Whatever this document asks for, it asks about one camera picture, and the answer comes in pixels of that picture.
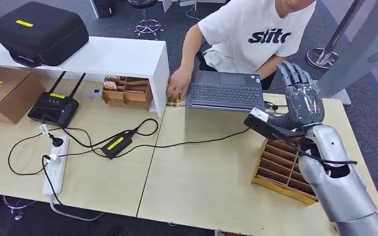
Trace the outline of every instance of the wireless router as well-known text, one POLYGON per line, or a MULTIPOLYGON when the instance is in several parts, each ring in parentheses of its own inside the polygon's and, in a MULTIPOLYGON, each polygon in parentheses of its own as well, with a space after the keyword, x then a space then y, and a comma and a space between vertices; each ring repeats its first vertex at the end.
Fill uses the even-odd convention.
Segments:
POLYGON ((63 71, 63 73, 51 87, 50 91, 41 94, 38 100, 34 103, 34 106, 31 108, 30 112, 28 112, 29 118, 63 128, 69 126, 77 108, 79 107, 79 103, 73 98, 73 96, 86 73, 83 73, 79 82, 77 82, 69 96, 53 93, 54 89, 56 89, 65 73, 66 72, 63 71))

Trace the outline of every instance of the cardboard box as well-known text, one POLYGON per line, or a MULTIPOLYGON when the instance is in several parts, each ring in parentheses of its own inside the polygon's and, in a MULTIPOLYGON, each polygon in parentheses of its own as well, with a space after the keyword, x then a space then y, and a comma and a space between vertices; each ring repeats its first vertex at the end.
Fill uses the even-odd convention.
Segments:
POLYGON ((30 71, 0 67, 0 121, 17 124, 44 91, 30 71))
POLYGON ((153 95, 148 79, 106 76, 105 80, 114 81, 117 86, 116 91, 103 89, 102 99, 105 103, 146 110, 150 108, 153 95))
POLYGON ((264 141, 252 175, 252 183, 301 201, 318 202, 311 186, 301 175, 298 151, 281 141, 264 141))

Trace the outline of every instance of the person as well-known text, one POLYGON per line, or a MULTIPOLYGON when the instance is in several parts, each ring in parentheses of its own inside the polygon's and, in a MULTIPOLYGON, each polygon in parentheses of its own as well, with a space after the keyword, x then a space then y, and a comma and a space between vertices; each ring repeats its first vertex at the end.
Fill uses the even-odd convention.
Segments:
POLYGON ((199 69, 258 74, 268 89, 276 65, 298 51, 315 0, 231 0, 192 26, 180 67, 170 77, 167 97, 185 96, 202 37, 212 45, 199 69))

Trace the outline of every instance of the laptop keyboard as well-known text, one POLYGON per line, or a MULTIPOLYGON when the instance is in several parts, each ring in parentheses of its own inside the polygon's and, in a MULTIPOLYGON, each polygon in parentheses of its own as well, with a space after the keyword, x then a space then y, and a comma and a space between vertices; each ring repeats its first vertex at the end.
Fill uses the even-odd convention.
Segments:
POLYGON ((210 102, 263 103, 259 88, 243 88, 220 85, 192 84, 189 99, 210 102))

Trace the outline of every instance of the laptop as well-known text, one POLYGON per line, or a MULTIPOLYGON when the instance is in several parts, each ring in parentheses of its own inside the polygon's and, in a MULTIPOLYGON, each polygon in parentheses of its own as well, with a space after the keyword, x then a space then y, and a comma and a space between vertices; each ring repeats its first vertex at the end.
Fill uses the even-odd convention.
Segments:
POLYGON ((264 111, 260 77, 256 74, 237 74, 197 70, 188 87, 186 107, 264 111))

